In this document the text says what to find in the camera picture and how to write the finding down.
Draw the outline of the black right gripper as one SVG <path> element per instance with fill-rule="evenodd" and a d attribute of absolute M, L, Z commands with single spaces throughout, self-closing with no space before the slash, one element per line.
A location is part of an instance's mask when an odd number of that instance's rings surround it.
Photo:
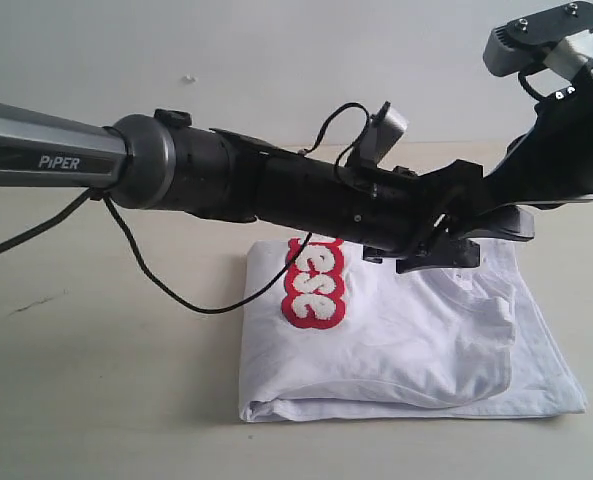
<path fill-rule="evenodd" d="M 534 217 L 514 205 L 593 201 L 593 82 L 552 92 L 535 113 L 533 127 L 484 179 L 493 203 L 503 207 L 460 224 L 457 238 L 529 242 Z"/>

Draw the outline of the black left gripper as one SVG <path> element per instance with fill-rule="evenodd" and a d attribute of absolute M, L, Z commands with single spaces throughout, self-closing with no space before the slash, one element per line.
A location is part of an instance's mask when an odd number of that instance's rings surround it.
<path fill-rule="evenodd" d="M 400 167 L 337 167 L 290 152 L 262 152 L 255 215 L 360 244 L 362 259 L 370 263 L 397 259 L 397 274 L 477 268 L 480 245 L 451 230 L 481 179 L 481 167 L 463 160 L 418 175 Z"/>

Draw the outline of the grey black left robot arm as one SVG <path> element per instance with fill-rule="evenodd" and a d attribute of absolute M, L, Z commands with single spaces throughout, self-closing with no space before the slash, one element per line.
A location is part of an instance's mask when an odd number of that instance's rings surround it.
<path fill-rule="evenodd" d="M 159 109 L 97 127 L 0 103 L 0 187 L 85 188 L 126 209 L 264 221 L 359 244 L 400 273 L 475 268 L 478 244 L 435 223 L 481 169 L 442 175 L 337 167 Z"/>

